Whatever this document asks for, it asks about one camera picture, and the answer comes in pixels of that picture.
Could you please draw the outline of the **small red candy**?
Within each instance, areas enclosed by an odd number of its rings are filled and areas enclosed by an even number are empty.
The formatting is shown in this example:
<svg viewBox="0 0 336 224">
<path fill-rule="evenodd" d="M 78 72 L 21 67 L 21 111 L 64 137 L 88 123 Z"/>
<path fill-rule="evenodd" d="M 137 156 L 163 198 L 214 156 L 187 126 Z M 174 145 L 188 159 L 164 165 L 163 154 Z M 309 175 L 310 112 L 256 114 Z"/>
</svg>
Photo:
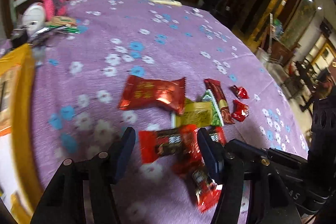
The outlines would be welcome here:
<svg viewBox="0 0 336 224">
<path fill-rule="evenodd" d="M 231 117 L 239 122 L 243 122 L 249 116 L 248 105 L 240 102 L 239 100 L 233 100 L 234 111 Z"/>
<path fill-rule="evenodd" d="M 230 90 L 240 100 L 247 100 L 247 99 L 249 99 L 249 95 L 248 95 L 247 90 L 244 87 L 242 87 L 242 86 L 238 87 L 236 85 L 233 85 L 232 87 L 230 87 Z"/>
</svg>

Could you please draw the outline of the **yellow green snack packet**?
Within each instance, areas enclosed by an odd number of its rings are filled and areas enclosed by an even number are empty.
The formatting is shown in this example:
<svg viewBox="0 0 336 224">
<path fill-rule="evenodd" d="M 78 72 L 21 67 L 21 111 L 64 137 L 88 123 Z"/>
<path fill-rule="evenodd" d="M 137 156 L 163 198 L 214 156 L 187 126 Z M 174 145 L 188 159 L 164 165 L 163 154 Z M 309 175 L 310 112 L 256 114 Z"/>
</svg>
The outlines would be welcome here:
<svg viewBox="0 0 336 224">
<path fill-rule="evenodd" d="M 185 112 L 182 115 L 171 113 L 173 128 L 194 124 L 197 128 L 223 127 L 224 121 L 213 92 L 207 89 L 199 102 L 185 98 Z"/>
</svg>

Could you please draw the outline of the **dark red foil snack pack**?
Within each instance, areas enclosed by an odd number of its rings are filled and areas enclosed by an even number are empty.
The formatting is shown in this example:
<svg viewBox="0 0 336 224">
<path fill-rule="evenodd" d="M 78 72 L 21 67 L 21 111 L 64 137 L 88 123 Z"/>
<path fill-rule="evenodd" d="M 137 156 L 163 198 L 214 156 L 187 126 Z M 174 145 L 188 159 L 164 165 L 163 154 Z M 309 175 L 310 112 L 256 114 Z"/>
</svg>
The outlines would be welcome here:
<svg viewBox="0 0 336 224">
<path fill-rule="evenodd" d="M 118 105 L 120 110 L 163 107 L 182 115 L 185 111 L 186 79 L 154 80 L 131 75 L 127 78 Z"/>
</svg>

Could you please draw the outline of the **red black snack packet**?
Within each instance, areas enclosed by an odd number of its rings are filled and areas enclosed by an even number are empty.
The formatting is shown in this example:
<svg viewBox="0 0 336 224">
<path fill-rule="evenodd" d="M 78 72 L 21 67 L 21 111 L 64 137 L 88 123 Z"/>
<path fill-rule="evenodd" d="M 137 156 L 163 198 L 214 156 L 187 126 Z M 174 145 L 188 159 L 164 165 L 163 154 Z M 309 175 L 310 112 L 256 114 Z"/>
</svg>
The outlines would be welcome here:
<svg viewBox="0 0 336 224">
<path fill-rule="evenodd" d="M 138 133 L 141 159 L 144 164 L 155 162 L 160 157 L 179 155 L 190 161 L 200 161 L 201 151 L 197 142 L 198 128 L 188 124 L 178 128 Z"/>
</svg>

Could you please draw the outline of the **orange-edged cracker pack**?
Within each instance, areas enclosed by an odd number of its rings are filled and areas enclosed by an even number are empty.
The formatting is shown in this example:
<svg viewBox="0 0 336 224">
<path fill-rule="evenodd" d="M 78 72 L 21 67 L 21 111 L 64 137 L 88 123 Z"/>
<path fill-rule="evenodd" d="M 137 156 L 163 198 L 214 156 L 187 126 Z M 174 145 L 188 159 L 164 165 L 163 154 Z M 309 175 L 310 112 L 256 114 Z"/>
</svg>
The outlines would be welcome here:
<svg viewBox="0 0 336 224">
<path fill-rule="evenodd" d="M 11 133 L 11 128 L 13 124 L 12 108 L 20 68 L 21 66 L 16 64 L 1 74 L 1 113 L 0 113 L 1 136 L 5 136 Z"/>
</svg>

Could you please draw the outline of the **yellow taped foam box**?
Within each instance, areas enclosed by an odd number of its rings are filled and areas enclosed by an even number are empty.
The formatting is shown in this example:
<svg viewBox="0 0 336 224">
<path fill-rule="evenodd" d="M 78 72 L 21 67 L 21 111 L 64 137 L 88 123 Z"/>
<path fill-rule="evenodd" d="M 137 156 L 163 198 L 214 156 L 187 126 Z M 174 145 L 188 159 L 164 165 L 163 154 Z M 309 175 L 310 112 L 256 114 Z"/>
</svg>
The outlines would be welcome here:
<svg viewBox="0 0 336 224">
<path fill-rule="evenodd" d="M 43 189 L 38 178 L 31 140 L 31 106 L 35 78 L 35 59 L 31 47 L 24 44 L 1 57 L 1 74 L 20 65 L 12 108 L 11 133 L 1 136 L 8 140 L 9 159 L 13 170 L 2 170 L 9 182 L 1 184 L 8 196 L 11 215 L 17 223 L 30 223 Z"/>
</svg>

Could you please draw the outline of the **dark red stick packet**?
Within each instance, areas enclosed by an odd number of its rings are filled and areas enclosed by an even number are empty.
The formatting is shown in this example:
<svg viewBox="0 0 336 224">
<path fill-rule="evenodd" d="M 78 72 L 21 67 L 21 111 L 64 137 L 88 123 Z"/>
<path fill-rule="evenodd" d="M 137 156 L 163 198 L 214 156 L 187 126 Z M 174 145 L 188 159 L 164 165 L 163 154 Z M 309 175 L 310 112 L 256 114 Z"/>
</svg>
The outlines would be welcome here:
<svg viewBox="0 0 336 224">
<path fill-rule="evenodd" d="M 206 88 L 210 89 L 217 102 L 217 106 L 219 108 L 223 123 L 234 124 L 234 120 L 231 117 L 226 97 L 221 87 L 221 82 L 213 79 L 204 79 L 204 83 Z"/>
</svg>

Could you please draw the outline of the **purple floral tablecloth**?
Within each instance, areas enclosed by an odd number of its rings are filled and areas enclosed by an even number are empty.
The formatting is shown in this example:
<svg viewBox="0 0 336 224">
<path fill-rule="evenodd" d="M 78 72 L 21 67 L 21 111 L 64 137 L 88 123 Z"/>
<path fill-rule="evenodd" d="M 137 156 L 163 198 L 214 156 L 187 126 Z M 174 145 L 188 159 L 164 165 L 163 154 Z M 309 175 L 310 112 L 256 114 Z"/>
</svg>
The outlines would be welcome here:
<svg viewBox="0 0 336 224">
<path fill-rule="evenodd" d="M 122 111 L 129 76 L 186 80 L 186 96 L 200 100 L 205 79 L 221 83 L 229 107 L 231 87 L 249 95 L 249 116 L 224 126 L 227 139 L 259 148 L 307 155 L 307 145 L 281 88 L 255 55 L 211 14 L 148 0 L 75 0 L 68 15 L 79 34 L 57 34 L 34 50 L 32 103 L 35 170 L 47 186 L 61 162 L 92 158 L 129 126 L 171 128 L 160 108 Z"/>
</svg>

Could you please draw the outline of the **white remote control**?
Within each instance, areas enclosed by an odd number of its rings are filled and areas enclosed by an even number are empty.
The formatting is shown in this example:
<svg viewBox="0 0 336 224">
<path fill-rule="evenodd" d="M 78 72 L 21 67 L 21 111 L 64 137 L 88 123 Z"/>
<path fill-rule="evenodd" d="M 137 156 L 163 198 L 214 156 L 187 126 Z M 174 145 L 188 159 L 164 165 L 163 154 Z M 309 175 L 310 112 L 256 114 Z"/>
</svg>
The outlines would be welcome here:
<svg viewBox="0 0 336 224">
<path fill-rule="evenodd" d="M 159 5 L 182 7 L 182 3 L 175 0 L 149 0 L 149 1 L 157 3 Z"/>
</svg>

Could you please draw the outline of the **white round device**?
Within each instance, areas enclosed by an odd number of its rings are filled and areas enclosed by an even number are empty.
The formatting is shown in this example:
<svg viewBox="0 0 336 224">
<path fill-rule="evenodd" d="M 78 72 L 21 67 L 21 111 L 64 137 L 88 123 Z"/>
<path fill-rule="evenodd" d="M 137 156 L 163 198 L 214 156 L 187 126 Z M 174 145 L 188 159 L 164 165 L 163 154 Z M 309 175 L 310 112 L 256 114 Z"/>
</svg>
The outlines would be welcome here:
<svg viewBox="0 0 336 224">
<path fill-rule="evenodd" d="M 46 12 L 43 4 L 36 2 L 30 5 L 23 13 L 21 19 L 22 25 L 26 28 L 29 36 L 42 29 L 46 21 Z"/>
</svg>

